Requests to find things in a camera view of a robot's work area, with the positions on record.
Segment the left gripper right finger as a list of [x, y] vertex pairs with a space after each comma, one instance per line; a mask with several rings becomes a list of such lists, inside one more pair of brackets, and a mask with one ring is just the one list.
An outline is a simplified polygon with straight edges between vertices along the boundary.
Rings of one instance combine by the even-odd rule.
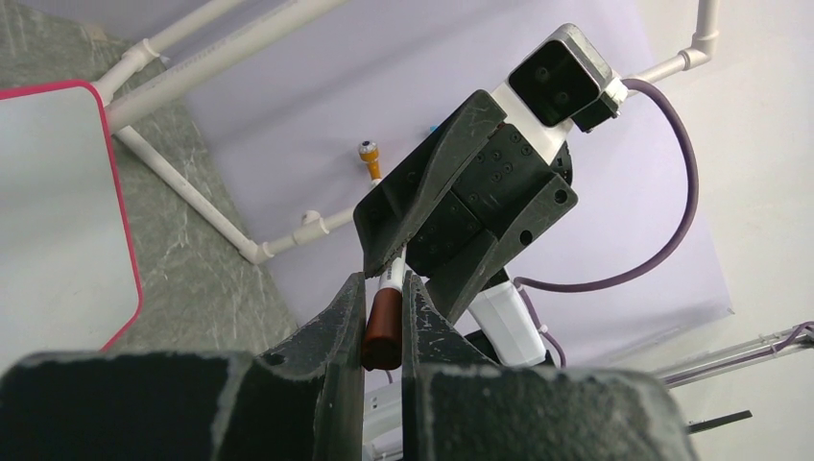
[[506, 367], [441, 315], [422, 282], [403, 285], [403, 456], [407, 460], [693, 460], [665, 387], [625, 370]]

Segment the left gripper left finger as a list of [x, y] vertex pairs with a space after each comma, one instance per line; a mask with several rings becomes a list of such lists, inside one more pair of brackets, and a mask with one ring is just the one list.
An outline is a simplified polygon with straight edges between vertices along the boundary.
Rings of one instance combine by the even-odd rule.
[[5, 460], [358, 460], [365, 279], [270, 350], [43, 352], [1, 379]]

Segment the red-framed whiteboard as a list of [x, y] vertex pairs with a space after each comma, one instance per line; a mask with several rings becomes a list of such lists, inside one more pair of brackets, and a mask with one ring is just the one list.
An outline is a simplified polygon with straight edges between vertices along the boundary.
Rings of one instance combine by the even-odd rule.
[[1, 366], [102, 351], [143, 304], [103, 101], [81, 80], [1, 92]]

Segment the brown marker cap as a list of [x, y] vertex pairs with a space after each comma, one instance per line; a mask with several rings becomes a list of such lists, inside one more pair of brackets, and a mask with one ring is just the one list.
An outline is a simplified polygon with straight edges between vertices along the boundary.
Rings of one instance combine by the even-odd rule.
[[382, 288], [375, 294], [361, 353], [367, 371], [391, 371], [401, 365], [402, 293], [395, 288]]

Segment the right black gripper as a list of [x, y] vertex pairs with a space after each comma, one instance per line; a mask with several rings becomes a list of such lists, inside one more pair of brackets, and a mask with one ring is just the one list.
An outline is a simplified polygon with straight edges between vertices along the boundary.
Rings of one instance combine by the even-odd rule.
[[506, 117], [486, 90], [474, 91], [353, 210], [365, 277], [380, 276], [415, 236], [406, 264], [428, 278], [452, 325], [578, 203], [568, 145], [545, 160], [514, 125], [497, 128]]

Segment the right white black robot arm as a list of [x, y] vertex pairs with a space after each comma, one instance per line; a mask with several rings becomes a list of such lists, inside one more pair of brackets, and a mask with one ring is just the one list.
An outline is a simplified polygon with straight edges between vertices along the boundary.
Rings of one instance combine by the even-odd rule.
[[401, 366], [407, 323], [469, 313], [499, 363], [541, 363], [539, 323], [506, 267], [577, 205], [569, 121], [543, 126], [507, 84], [472, 93], [354, 209], [379, 278], [362, 341], [369, 371]]

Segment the white whiteboard marker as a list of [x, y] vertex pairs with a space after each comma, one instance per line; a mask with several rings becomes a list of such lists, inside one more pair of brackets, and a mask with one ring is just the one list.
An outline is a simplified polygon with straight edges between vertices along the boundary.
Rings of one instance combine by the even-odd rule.
[[397, 253], [396, 258], [390, 263], [379, 278], [379, 290], [392, 289], [398, 293], [403, 290], [403, 283], [407, 271], [406, 250], [403, 246]]

